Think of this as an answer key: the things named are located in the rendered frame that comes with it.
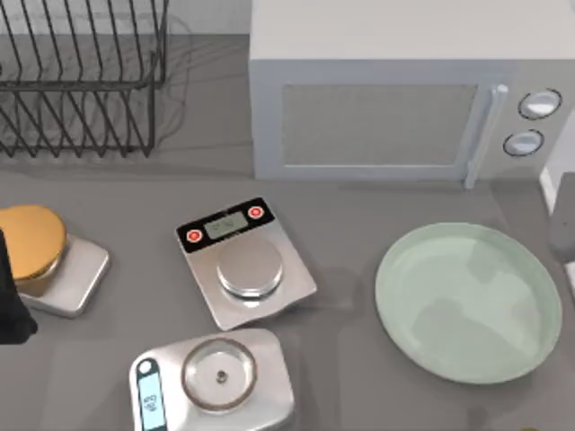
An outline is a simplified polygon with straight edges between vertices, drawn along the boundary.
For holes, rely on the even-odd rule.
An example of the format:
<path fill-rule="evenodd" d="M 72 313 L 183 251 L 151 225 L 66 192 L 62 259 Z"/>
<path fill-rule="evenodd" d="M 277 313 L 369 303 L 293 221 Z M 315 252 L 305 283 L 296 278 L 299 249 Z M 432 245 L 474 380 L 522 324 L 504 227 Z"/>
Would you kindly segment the silver scale with red buttons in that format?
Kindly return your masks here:
<path fill-rule="evenodd" d="M 175 235 L 222 331 L 277 315 L 317 284 L 263 197 L 181 224 Z"/>

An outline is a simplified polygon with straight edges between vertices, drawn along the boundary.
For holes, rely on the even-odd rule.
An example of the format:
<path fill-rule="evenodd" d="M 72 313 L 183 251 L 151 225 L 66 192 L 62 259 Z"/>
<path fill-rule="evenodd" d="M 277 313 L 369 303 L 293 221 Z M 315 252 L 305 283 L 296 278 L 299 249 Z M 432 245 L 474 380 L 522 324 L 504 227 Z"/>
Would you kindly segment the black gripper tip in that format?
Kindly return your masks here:
<path fill-rule="evenodd" d="M 0 229 L 0 345 L 22 345 L 37 331 L 37 322 L 18 295 Z"/>

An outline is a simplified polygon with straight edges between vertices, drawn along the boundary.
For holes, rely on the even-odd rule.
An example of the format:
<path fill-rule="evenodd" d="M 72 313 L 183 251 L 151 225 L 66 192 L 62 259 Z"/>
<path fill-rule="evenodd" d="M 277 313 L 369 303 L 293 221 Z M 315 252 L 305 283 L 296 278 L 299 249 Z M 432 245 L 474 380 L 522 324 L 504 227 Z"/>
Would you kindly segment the silver scale with blue display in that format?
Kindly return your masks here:
<path fill-rule="evenodd" d="M 150 349 L 128 378 L 133 431 L 277 431 L 295 411 L 280 341 L 265 329 Z"/>

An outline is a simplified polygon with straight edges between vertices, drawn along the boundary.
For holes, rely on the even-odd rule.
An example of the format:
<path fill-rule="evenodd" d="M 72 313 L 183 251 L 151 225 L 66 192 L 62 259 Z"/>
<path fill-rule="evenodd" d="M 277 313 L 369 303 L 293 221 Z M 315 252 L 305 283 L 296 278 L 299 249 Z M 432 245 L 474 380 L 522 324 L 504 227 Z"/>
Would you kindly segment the small microwave knob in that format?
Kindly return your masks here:
<path fill-rule="evenodd" d="M 512 157 L 526 157 L 535 154 L 544 145 L 544 140 L 541 132 L 529 129 L 508 136 L 503 143 L 503 150 Z"/>

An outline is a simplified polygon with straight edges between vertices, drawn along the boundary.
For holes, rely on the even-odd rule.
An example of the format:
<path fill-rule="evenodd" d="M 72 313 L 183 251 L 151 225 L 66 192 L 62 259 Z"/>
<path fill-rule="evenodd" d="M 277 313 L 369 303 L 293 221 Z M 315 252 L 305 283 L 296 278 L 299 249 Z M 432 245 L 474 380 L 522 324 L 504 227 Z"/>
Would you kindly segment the silver scale with gold pan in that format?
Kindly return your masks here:
<path fill-rule="evenodd" d="M 53 315 L 80 316 L 98 290 L 110 254 L 70 233 L 38 204 L 0 208 L 0 293 Z"/>

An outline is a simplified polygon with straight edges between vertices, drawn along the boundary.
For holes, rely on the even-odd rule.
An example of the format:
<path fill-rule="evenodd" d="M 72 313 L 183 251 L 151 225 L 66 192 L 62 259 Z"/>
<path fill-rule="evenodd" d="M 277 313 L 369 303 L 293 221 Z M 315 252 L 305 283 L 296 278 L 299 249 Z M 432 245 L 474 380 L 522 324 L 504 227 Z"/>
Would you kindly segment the large microwave knob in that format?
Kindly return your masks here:
<path fill-rule="evenodd" d="M 545 119 L 562 105 L 561 94 L 554 89 L 530 92 L 518 104 L 519 115 L 528 120 Z"/>

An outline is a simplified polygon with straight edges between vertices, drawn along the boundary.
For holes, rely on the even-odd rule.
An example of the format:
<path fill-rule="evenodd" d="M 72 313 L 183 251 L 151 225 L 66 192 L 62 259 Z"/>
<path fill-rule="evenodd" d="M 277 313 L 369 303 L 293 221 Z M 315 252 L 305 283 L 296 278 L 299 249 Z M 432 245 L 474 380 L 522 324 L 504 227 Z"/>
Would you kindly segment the pale microwave oven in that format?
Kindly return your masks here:
<path fill-rule="evenodd" d="M 575 0 L 253 0 L 249 78 L 258 179 L 464 185 L 505 84 L 478 181 L 533 180 L 575 113 Z M 545 89 L 561 107 L 522 118 Z M 507 155 L 529 129 L 544 145 Z"/>

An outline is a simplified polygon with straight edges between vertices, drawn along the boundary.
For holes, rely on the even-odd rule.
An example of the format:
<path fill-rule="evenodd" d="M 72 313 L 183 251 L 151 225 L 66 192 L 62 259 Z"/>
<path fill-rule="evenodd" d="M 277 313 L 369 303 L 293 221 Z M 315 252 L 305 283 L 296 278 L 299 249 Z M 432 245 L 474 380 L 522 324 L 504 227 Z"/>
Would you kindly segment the pale green plate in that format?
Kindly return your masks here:
<path fill-rule="evenodd" d="M 378 266 L 374 295 L 394 344 L 458 383 L 532 373 L 562 330 L 562 301 L 545 265 L 521 242 L 480 224 L 429 224 L 402 236 Z"/>

